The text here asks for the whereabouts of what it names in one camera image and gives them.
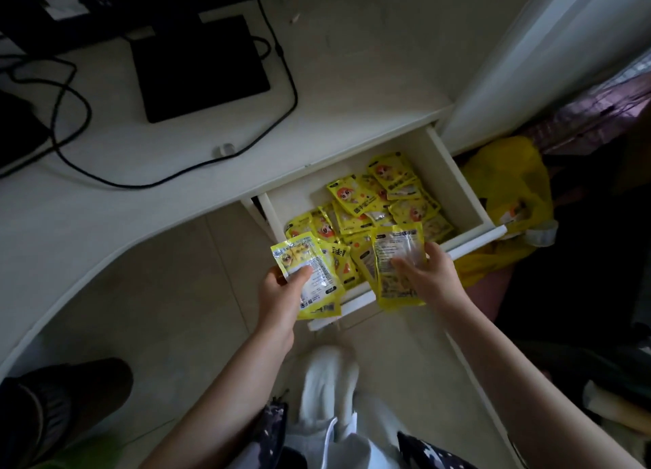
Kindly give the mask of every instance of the forearm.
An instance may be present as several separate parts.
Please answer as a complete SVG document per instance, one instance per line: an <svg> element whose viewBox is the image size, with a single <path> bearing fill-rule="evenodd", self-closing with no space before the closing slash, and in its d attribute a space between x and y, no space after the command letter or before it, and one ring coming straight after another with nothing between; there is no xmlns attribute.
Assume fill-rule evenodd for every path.
<svg viewBox="0 0 651 469"><path fill-rule="evenodd" d="M223 466L264 408L286 353L282 338L251 335L142 469Z"/></svg>
<svg viewBox="0 0 651 469"><path fill-rule="evenodd" d="M531 469L639 468L467 296L436 306Z"/></svg>

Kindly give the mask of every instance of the desk surface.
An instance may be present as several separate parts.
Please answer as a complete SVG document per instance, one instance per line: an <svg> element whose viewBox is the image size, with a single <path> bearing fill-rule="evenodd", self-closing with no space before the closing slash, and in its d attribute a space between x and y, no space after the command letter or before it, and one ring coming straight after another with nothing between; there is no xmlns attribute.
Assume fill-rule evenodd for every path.
<svg viewBox="0 0 651 469"><path fill-rule="evenodd" d="M277 186L305 166L424 125L450 108L435 86L381 40L379 11L367 0L264 3L294 74L299 106L249 152L143 191L99 185L55 156L0 181L0 378L66 302L130 246ZM269 37L254 3L202 17L235 13L245 15L252 34ZM154 181L209 159L221 144L246 145L292 103L287 77L272 54L264 62L271 91L151 125L126 41L65 58L79 66L73 87L93 107L91 126L65 147L66 155L121 183ZM49 65L27 73L63 77L62 69ZM43 120L50 114L52 88L0 86L35 103ZM67 98L59 137L82 119L80 105Z"/></svg>

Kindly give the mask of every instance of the monitor stand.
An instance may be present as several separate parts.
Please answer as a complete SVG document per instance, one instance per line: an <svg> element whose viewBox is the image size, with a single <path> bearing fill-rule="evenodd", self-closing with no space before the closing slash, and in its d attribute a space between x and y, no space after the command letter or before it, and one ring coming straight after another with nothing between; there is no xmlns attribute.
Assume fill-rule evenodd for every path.
<svg viewBox="0 0 651 469"><path fill-rule="evenodd" d="M156 36L131 42L150 123L271 88L243 15L154 29Z"/></svg>

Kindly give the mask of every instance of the white drawer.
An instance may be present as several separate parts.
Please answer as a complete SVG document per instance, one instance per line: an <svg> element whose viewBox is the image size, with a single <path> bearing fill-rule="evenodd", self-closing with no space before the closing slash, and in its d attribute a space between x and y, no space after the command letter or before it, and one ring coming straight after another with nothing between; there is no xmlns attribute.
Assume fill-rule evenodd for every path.
<svg viewBox="0 0 651 469"><path fill-rule="evenodd" d="M423 185L441 203L446 217L460 232L441 245L452 259L466 255L506 233L504 226L496 227L489 219L431 126L417 128L363 149L343 152L318 165L306 167L299 174L291 176L291 181L277 188L260 193L258 199L268 224L265 230L270 230L277 242L284 241L286 238L282 228L289 219L332 200L325 189L326 183L351 173L364 172L374 155L398 150L411 161ZM253 204L248 200L243 202L251 211ZM342 314L348 315L373 301L375 294L365 282L346 293L342 301ZM338 318L313 320L309 328L318 330Z"/></svg>

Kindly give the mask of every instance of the tiled floor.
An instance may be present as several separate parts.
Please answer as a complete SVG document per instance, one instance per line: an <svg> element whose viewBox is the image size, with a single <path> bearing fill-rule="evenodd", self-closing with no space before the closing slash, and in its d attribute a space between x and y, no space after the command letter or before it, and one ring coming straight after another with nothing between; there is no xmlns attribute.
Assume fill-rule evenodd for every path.
<svg viewBox="0 0 651 469"><path fill-rule="evenodd" d="M175 227L127 251L45 327L16 373L54 362L125 359L134 390L94 431L124 443L120 469L137 467L197 400L256 324L256 286L272 242L239 204ZM296 325L277 390L321 342L352 347L359 387L376 393L415 435L482 469L515 467L435 315L367 306L319 334Z"/></svg>

